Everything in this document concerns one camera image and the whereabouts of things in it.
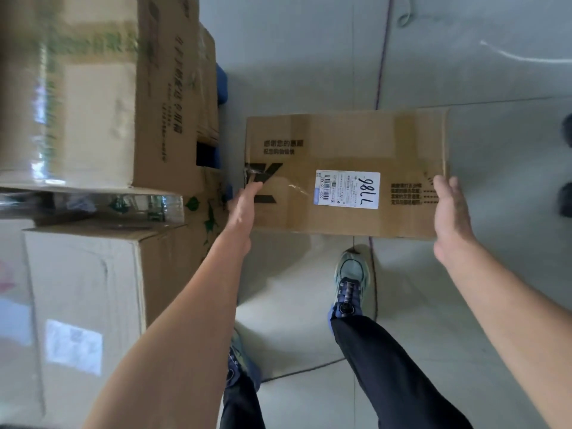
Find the tile floor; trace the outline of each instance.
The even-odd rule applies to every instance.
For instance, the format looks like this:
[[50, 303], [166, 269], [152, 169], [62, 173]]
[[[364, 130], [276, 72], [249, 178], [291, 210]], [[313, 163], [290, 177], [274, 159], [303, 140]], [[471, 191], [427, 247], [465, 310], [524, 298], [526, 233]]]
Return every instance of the tile floor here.
[[[572, 64], [545, 60], [572, 57], [572, 1], [412, 1], [414, 20], [399, 28], [406, 0], [201, 0], [201, 20], [229, 75], [230, 101], [221, 108], [229, 180], [242, 181], [247, 116], [373, 108], [389, 21], [381, 107], [452, 105], [451, 167], [475, 231], [533, 286], [572, 308], [572, 221], [555, 211], [558, 189], [572, 178], [572, 153], [559, 133], [572, 112]], [[333, 265], [352, 243], [253, 235], [237, 322], [266, 378], [340, 357], [325, 314]], [[432, 245], [374, 240], [373, 247], [377, 321], [443, 395], [475, 428], [545, 428]], [[267, 382], [259, 398], [269, 428], [377, 427], [345, 361]]]

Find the shoe tongue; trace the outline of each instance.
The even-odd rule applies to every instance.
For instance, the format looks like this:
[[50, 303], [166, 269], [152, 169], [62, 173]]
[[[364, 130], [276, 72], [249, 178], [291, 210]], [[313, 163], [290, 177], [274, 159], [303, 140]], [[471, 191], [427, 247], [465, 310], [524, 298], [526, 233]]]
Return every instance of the shoe tongue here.
[[352, 283], [352, 284], [359, 284], [358, 280], [354, 280], [354, 279], [349, 279], [347, 277], [344, 277], [343, 279], [341, 279], [342, 283]]

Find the person's right arm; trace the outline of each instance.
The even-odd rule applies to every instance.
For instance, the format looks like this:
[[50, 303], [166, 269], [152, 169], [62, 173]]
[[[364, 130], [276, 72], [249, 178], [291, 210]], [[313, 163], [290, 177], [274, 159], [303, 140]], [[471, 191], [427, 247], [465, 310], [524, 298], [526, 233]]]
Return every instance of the person's right arm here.
[[439, 195], [435, 256], [550, 427], [570, 427], [572, 313], [525, 284], [477, 242], [456, 178], [436, 176], [433, 182]]

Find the shoe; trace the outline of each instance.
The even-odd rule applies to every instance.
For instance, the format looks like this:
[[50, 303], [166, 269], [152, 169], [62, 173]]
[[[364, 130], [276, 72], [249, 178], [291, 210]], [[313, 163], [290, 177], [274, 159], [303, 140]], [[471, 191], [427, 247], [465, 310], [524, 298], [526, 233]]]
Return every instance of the shoe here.
[[257, 365], [244, 353], [243, 343], [238, 331], [232, 333], [231, 349], [228, 353], [228, 372], [226, 373], [226, 388], [232, 387], [241, 376], [247, 376], [258, 391], [261, 383], [261, 372]]
[[341, 255], [333, 278], [336, 285], [336, 298], [328, 314], [329, 323], [336, 317], [363, 314], [361, 303], [369, 285], [370, 276], [369, 264], [360, 253], [347, 250]]

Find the black pants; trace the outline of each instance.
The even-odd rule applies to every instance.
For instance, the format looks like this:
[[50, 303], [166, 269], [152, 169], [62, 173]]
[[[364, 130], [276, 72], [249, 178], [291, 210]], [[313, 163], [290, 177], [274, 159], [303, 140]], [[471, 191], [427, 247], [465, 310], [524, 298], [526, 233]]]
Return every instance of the black pants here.
[[[380, 428], [472, 427], [383, 327], [368, 317], [350, 316], [332, 319], [332, 329]], [[226, 389], [223, 404], [221, 429], [264, 429], [256, 391], [247, 376]]]

